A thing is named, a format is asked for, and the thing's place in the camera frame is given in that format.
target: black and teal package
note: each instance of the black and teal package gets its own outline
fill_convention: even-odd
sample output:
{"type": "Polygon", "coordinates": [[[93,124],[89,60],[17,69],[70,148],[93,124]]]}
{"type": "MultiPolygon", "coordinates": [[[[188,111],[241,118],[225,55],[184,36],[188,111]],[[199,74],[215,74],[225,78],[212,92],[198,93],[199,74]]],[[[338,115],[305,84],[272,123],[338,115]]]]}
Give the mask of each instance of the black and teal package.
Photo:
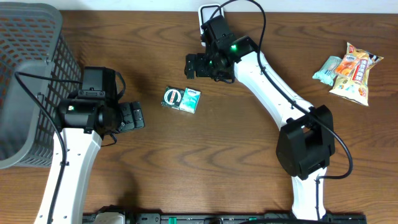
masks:
{"type": "Polygon", "coordinates": [[[180,103],[180,110],[189,113],[195,113],[195,111],[197,110],[199,97],[200,91],[186,88],[185,93],[182,97],[182,101],[180,103]]]}
{"type": "Polygon", "coordinates": [[[166,91],[163,96],[162,106],[167,106],[179,110],[184,91],[176,88],[166,87],[166,91]]]}

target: gray plastic bin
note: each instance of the gray plastic bin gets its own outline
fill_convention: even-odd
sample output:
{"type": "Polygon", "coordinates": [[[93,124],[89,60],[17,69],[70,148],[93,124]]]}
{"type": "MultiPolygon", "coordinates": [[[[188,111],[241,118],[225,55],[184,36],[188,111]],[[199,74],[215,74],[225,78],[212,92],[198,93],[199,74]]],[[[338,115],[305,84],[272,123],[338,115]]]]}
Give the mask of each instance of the gray plastic bin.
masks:
{"type": "MultiPolygon", "coordinates": [[[[49,166],[53,128],[14,78],[14,72],[81,80],[61,34],[62,16],[47,4],[0,2],[0,169],[49,166]]],[[[21,77],[53,116],[77,84],[21,77]]]]}

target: wooden table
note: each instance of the wooden table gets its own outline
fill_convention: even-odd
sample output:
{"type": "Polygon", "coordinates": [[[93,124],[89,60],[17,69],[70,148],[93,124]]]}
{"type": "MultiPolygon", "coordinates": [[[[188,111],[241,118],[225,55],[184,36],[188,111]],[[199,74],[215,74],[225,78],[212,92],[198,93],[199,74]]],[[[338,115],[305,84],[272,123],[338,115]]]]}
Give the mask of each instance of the wooden table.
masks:
{"type": "MultiPolygon", "coordinates": [[[[62,12],[63,34],[81,65],[122,73],[123,101],[140,101],[144,129],[120,134],[99,152],[85,212],[124,205],[164,213],[264,213],[289,210],[290,177],[275,147],[278,130],[242,84],[187,80],[188,53],[203,52],[195,12],[62,12]],[[161,107],[166,86],[202,92],[195,114],[161,107]]],[[[259,40],[259,13],[226,13],[238,37],[259,40]]],[[[327,105],[335,131],[354,157],[345,180],[326,180],[325,207],[366,214],[368,223],[398,220],[398,15],[268,13],[262,51],[274,70],[315,106],[327,105]],[[369,107],[329,94],[312,75],[346,41],[385,59],[371,70],[369,107]]],[[[340,146],[328,173],[348,167],[340,146]]],[[[0,170],[0,222],[32,223],[48,169],[0,170]]]]}

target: wood grain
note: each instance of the wood grain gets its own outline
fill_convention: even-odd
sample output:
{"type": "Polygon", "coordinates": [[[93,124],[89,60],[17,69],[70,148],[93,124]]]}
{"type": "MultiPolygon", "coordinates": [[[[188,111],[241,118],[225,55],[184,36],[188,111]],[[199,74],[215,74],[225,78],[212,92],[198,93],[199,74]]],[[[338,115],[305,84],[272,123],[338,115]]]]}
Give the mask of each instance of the wood grain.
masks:
{"type": "MultiPolygon", "coordinates": [[[[193,12],[62,12],[63,34],[81,65],[122,73],[123,101],[140,101],[146,127],[120,134],[93,167],[85,212],[104,205],[164,213],[289,210],[292,184],[275,156],[277,127],[242,84],[187,80],[185,56],[203,52],[193,12]],[[202,91],[196,114],[163,108],[166,86],[202,91]]],[[[237,36],[259,40],[259,13],[227,13],[237,36]]],[[[274,70],[315,106],[331,109],[335,131],[354,157],[345,180],[326,180],[325,207],[398,220],[398,15],[268,13],[262,48],[274,70]],[[385,59],[371,70],[369,107],[330,95],[312,80],[346,41],[385,59]]],[[[339,146],[329,174],[348,167],[339,146]]],[[[0,170],[0,222],[32,223],[48,169],[0,170]]]]}

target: white backdrop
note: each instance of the white backdrop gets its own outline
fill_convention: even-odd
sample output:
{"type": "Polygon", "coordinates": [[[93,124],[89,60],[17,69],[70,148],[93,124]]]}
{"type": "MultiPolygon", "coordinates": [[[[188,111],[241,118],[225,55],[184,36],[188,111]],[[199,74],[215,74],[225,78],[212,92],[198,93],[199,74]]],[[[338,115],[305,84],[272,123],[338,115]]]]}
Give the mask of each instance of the white backdrop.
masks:
{"type": "MultiPolygon", "coordinates": [[[[0,0],[41,2],[66,10],[197,11],[202,4],[226,0],[0,0]]],[[[398,0],[257,0],[268,12],[398,13],[398,0]]],[[[250,2],[238,1],[225,11],[258,11],[250,2]]]]}

